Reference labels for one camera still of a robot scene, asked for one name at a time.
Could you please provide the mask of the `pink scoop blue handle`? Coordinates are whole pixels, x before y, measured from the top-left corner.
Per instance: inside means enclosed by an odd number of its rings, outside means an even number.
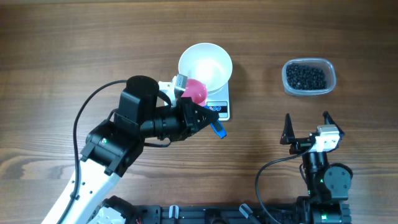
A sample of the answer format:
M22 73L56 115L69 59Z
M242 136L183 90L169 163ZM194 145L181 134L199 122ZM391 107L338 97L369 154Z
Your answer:
M185 91L182 95L183 97L190 97L192 101L206 109L220 112L221 107L219 106L207 106L206 98L208 96L208 91L206 85L202 82L199 82L195 79L188 79L187 85L185 87ZM211 127L214 130L215 134L217 134L220 139L223 139L227 136L227 133L219 120L214 123L211 123Z

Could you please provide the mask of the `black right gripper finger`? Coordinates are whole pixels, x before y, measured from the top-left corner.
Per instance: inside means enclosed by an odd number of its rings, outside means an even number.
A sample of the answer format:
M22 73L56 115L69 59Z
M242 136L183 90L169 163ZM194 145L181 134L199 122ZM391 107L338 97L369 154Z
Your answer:
M294 142L295 142L295 134L292 127L292 121L290 118L290 114L287 113L285 116L284 130L280 138L280 144L288 145L288 144L293 144Z
M335 125L337 127L340 137L344 137L345 136L344 131L334 122L334 120L330 116L329 112L324 111L323 112L323 117L324 117L325 124L331 124L331 125Z

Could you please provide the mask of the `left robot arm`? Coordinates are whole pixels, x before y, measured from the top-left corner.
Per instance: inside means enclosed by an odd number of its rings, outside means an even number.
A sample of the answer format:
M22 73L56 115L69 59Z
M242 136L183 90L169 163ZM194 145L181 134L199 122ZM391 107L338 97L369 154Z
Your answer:
M207 126L226 136L218 112L183 96L186 76L157 82L139 75L123 83L119 106L75 151L75 171L44 223L140 223L134 206L107 194L151 145L146 139L183 141Z

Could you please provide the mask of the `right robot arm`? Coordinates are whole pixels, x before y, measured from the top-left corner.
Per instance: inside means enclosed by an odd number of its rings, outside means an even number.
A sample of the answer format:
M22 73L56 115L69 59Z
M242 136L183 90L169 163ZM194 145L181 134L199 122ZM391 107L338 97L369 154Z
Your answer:
M351 223L348 192L353 171L341 163L330 164L327 155L338 149L345 136L328 112L323 113L325 124L306 138L295 137L290 115L285 116L280 143L289 145L289 153L302 158L302 174L308 195L298 197L294 211L296 223Z

